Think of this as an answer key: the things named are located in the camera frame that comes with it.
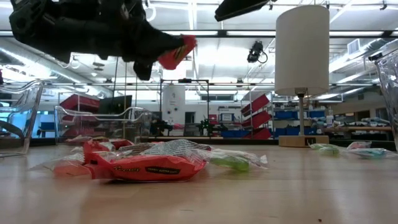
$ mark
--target fluorescent light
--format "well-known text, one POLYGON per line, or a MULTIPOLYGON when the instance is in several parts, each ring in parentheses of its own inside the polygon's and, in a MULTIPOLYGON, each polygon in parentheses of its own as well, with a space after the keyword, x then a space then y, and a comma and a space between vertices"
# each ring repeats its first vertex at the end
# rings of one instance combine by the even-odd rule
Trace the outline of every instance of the fluorescent light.
POLYGON ((355 74, 355 75, 351 75, 351 76, 349 76, 349 77, 346 77, 346 78, 344 78, 344 79, 342 79, 342 80, 338 81, 337 83, 345 83, 345 82, 349 82, 349 81, 352 81, 352 80, 354 80, 354 79, 356 79, 356 78, 360 77, 361 75, 362 75, 362 74, 355 74))
POLYGON ((0 31, 0 37, 13 37, 12 31, 0 31))
POLYGON ((62 74, 62 73, 59 73, 59 72, 56 72, 56 73, 57 73, 58 75, 62 76, 62 77, 65 77, 65 78, 67 78, 67 79, 69 79, 69 80, 75 82, 75 83, 81 83, 81 81, 79 81, 79 80, 77 80, 77 79, 74 79, 74 78, 72 78, 72 77, 69 77, 69 76, 67 76, 67 75, 65 75, 65 74, 62 74))
POLYGON ((0 2, 0 7, 1 8, 6 8, 6 9, 12 9, 12 4, 10 1, 8 2, 0 2))
POLYGON ((261 83, 275 83, 275 78, 266 78, 261 83))
POLYGON ((344 37, 375 36, 375 37, 379 37, 381 34, 383 34, 383 31, 330 31, 329 32, 330 37, 334 37, 334 36, 344 36, 344 37))
POLYGON ((226 35, 275 36, 276 31, 227 31, 226 35))
POLYGON ((187 30, 187 31, 164 31, 170 35, 217 35, 218 32, 215 30, 187 30))
POLYGON ((324 94, 317 97, 318 100, 325 100, 337 96, 337 93, 324 94))
POLYGON ((353 89, 353 90, 350 90, 350 91, 345 92, 344 94, 352 94, 352 93, 355 93, 356 91, 359 91, 359 90, 362 90, 362 89, 363 89, 363 88, 353 89))

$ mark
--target wooden table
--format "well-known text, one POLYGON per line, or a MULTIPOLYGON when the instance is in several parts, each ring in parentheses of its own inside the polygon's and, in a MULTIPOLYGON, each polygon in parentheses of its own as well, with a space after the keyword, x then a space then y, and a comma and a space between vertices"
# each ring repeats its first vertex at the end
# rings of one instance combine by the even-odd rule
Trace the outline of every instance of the wooden table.
POLYGON ((351 132, 351 131, 391 131, 391 127, 334 127, 324 128, 324 132, 351 132))
POLYGON ((107 184, 26 171, 65 148, 3 158, 1 223, 397 223, 398 161, 277 146, 220 148, 267 154, 269 169, 236 173, 207 166, 189 182, 107 184))

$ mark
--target lamp shade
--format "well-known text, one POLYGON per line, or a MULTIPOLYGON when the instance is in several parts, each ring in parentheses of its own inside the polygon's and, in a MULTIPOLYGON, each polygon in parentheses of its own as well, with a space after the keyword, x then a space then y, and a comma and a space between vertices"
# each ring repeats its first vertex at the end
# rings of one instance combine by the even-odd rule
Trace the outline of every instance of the lamp shade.
POLYGON ((275 93, 309 95, 329 89, 329 10, 300 6, 281 14, 276 22, 275 93))

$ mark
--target lamp base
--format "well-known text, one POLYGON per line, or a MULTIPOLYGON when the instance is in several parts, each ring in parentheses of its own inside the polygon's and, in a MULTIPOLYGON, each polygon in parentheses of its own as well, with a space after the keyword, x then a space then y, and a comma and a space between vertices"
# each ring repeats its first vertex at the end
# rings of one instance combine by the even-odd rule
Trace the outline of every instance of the lamp base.
POLYGON ((315 143, 329 144, 329 136, 279 136, 281 147, 310 147, 315 143))

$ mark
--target clear plastic bin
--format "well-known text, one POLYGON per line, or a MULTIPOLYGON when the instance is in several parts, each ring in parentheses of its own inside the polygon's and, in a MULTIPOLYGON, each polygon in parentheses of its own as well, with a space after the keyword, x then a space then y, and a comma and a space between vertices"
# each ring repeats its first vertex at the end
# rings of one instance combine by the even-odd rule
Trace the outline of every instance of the clear plastic bin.
POLYGON ((43 86, 37 80, 19 89, 0 87, 1 98, 15 100, 1 103, 0 157, 27 154, 43 86))
POLYGON ((130 107, 121 114, 93 114, 56 106, 54 118, 58 143, 77 136, 120 138, 140 143, 149 137, 152 113, 130 107))
POLYGON ((398 50, 376 61, 381 91, 386 101, 386 108, 398 150, 398 50))

